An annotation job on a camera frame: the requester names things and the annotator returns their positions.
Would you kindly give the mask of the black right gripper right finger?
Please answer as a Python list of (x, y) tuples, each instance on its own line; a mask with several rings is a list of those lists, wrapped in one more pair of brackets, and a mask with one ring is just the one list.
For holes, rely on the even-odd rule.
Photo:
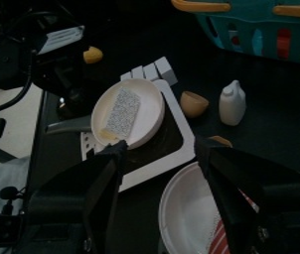
[(300, 254), (300, 173), (212, 139), (194, 149), (230, 254)]

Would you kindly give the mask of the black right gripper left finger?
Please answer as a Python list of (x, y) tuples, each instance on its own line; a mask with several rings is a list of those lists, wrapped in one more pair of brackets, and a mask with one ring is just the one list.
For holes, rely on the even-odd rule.
[(53, 176), (28, 203), (24, 254), (107, 254), (127, 145), (107, 146)]

